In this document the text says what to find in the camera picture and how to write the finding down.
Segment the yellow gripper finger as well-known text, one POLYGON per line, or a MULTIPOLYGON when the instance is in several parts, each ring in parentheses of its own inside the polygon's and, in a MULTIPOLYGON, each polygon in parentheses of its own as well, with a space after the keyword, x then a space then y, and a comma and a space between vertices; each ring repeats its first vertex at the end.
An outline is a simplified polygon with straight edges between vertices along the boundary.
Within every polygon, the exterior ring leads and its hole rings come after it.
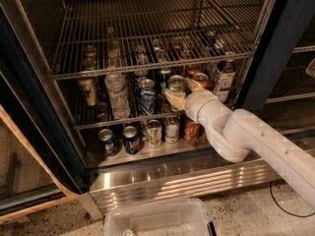
POLYGON ((186 83, 187 88, 189 88, 191 92, 204 90, 203 86, 193 79, 185 78, 184 81, 186 83))
POLYGON ((164 91, 167 101, 178 110, 185 109, 186 93, 182 91, 171 91, 166 89, 164 91))

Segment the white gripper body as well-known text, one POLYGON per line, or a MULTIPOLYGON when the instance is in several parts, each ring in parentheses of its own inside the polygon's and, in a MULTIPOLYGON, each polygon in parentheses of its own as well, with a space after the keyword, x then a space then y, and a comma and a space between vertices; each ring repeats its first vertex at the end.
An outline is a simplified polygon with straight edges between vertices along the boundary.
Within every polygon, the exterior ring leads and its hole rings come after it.
POLYGON ((185 101, 186 115, 194 122, 198 121, 198 114, 205 104, 218 98, 209 90, 197 90, 190 93, 185 101))

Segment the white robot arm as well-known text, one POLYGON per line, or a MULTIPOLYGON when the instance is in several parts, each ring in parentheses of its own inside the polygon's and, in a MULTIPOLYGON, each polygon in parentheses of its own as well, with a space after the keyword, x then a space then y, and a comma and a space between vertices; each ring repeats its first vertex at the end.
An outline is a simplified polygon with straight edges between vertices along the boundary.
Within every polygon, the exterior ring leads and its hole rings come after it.
POLYGON ((209 143, 222 158, 238 163, 255 151, 315 208, 315 157, 251 112, 229 109, 192 79, 185 83, 189 94, 167 88, 164 95, 172 106, 204 127, 209 143))

